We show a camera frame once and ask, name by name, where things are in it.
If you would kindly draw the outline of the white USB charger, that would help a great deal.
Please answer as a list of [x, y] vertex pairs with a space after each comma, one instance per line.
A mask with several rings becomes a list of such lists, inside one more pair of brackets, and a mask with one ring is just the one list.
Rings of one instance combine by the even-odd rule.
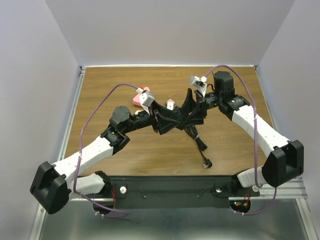
[[167, 105], [166, 105], [166, 108], [168, 109], [168, 110], [173, 110], [174, 109], [174, 107], [175, 107], [175, 104], [173, 103], [173, 102], [167, 102]]

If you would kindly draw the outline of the pink triangular power socket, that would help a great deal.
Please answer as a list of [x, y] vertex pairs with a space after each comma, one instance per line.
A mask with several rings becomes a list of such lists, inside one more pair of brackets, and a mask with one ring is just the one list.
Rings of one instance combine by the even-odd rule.
[[141, 88], [139, 87], [140, 90], [137, 90], [137, 95], [132, 99], [132, 103], [135, 105], [135, 106], [138, 106], [140, 107], [141, 106], [141, 102], [140, 102], [140, 96], [142, 95], [142, 93], [144, 91], [150, 91], [150, 89], [146, 86], [144, 88]]

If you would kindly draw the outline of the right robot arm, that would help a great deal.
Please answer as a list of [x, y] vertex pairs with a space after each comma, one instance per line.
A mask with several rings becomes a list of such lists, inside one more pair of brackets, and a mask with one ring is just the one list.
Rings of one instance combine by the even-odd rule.
[[182, 125], [202, 125], [207, 110], [218, 107], [233, 123], [240, 126], [253, 140], [254, 148], [261, 148], [267, 157], [263, 166], [254, 157], [254, 167], [235, 174], [230, 182], [231, 192], [242, 195], [249, 187], [268, 184], [274, 188], [300, 176], [304, 172], [304, 146], [299, 140], [291, 141], [264, 121], [253, 101], [235, 94], [234, 80], [227, 71], [214, 75], [214, 91], [207, 93], [207, 77], [191, 76], [189, 82], [196, 87], [197, 102], [188, 110]]

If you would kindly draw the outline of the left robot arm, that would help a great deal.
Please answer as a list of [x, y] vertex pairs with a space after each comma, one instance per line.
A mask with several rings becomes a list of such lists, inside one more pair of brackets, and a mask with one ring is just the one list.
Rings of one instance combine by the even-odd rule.
[[182, 107], [169, 109], [156, 101], [137, 114], [131, 114], [126, 106], [118, 106], [106, 130], [89, 145], [80, 145], [78, 152], [63, 160], [40, 164], [30, 193], [51, 215], [76, 197], [86, 198], [89, 194], [106, 197], [111, 193], [111, 184], [107, 182], [105, 173], [93, 173], [87, 177], [79, 175], [121, 151], [130, 140], [127, 133], [151, 126], [162, 135], [174, 128], [182, 129], [188, 116]]

